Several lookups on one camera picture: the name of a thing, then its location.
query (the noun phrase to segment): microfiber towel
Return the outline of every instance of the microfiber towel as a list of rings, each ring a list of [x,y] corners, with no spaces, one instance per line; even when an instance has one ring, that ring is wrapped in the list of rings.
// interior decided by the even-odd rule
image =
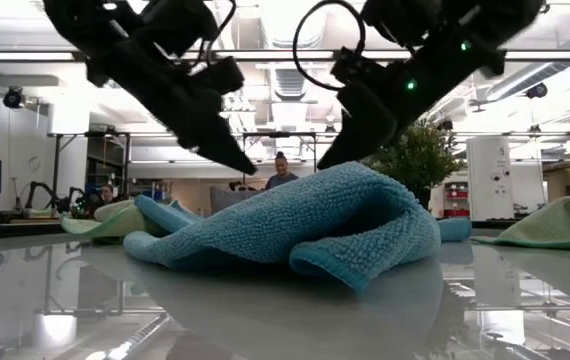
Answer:
[[[175,233],[187,225],[202,220],[202,218],[186,211],[178,201],[166,206],[156,203],[148,196],[139,195],[134,200],[134,204],[147,219],[168,233]]]
[[[123,242],[141,261],[184,269],[244,259],[285,263],[363,290],[380,273],[438,252],[439,227],[412,193],[361,164],[320,171],[249,198],[162,239]]]
[[[570,196],[560,198],[532,213],[510,226],[497,238],[473,239],[497,245],[570,249]]]
[[[72,235],[89,239],[121,238],[134,231],[167,234],[158,225],[148,221],[133,200],[102,206],[96,210],[94,217],[96,220],[63,218],[61,227]]]
[[[472,235],[472,222],[467,218],[444,219],[438,222],[441,242],[460,242]]]

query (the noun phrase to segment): security camera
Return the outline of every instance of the security camera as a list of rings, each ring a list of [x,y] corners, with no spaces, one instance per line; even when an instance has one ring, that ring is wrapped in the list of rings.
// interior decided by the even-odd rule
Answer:
[[[545,97],[545,95],[547,95],[547,86],[543,83],[540,83],[525,92],[525,96],[530,99],[542,98]]]
[[[3,98],[3,105],[10,109],[22,109],[25,107],[25,96],[23,95],[23,88],[10,87]]]

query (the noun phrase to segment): black cable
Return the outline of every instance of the black cable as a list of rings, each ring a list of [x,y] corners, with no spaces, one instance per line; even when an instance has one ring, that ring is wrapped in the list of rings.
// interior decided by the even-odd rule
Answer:
[[[225,17],[225,20],[223,20],[223,22],[221,23],[221,26],[218,28],[218,31],[216,32],[216,36],[214,37],[214,39],[210,41],[210,43],[207,45],[207,57],[205,58],[207,66],[211,66],[214,60],[214,55],[212,54],[212,48],[214,47],[214,42],[218,40],[218,38],[223,33],[223,30],[225,30],[227,25],[229,25],[229,23],[232,21],[232,18],[234,18],[234,14],[236,13],[236,0],[229,0],[229,2],[232,3],[232,9],[229,11],[229,14],[227,14],[227,16]]]
[[[347,9],[347,11],[349,11],[350,14],[352,14],[352,16],[354,16],[354,19],[356,19],[356,22],[358,23],[358,35],[359,35],[358,44],[356,45],[355,52],[356,54],[360,55],[363,52],[363,50],[365,50],[365,36],[366,36],[365,22],[363,21],[363,19],[361,19],[360,14],[358,13],[358,11],[356,11],[356,9],[352,6],[352,4],[348,3],[345,0],[321,0],[316,5],[312,6],[312,8],[307,12],[307,14],[305,14],[305,16],[303,16],[301,21],[298,23],[298,26],[296,27],[296,32],[294,32],[294,40],[292,41],[292,57],[294,58],[294,65],[296,65],[296,70],[298,70],[298,72],[301,73],[301,75],[303,75],[303,77],[307,79],[309,82],[326,90],[339,91],[341,89],[340,87],[325,84],[314,79],[311,75],[309,75],[305,71],[305,69],[303,69],[303,67],[301,66],[301,62],[298,59],[298,38],[301,35],[301,30],[303,29],[303,25],[305,25],[305,21],[307,21],[307,19],[310,16],[312,16],[312,14],[314,14],[314,12],[316,12],[318,9],[327,5],[340,5],[343,8]]]
[[[195,68],[196,65],[201,63],[201,60],[205,58],[205,40],[201,40],[201,46],[198,48],[198,55],[196,55],[196,60],[190,65],[190,70]]]

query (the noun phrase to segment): red object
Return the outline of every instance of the red object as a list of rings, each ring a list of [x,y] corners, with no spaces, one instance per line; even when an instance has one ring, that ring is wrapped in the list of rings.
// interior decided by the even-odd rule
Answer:
[[[469,217],[469,210],[445,210],[445,217]]]
[[[448,199],[467,199],[467,190],[447,190],[445,197]]]

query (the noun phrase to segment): person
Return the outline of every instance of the person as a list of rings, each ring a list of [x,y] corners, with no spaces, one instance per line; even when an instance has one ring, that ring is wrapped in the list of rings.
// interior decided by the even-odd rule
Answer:
[[[267,185],[265,185],[265,190],[273,189],[279,185],[283,185],[292,180],[298,179],[298,176],[289,172],[287,158],[282,151],[276,154],[276,160],[274,161],[276,166],[276,175],[272,176],[267,180]]]
[[[104,184],[101,186],[101,198],[103,198],[103,205],[115,202],[114,187],[111,184]]]

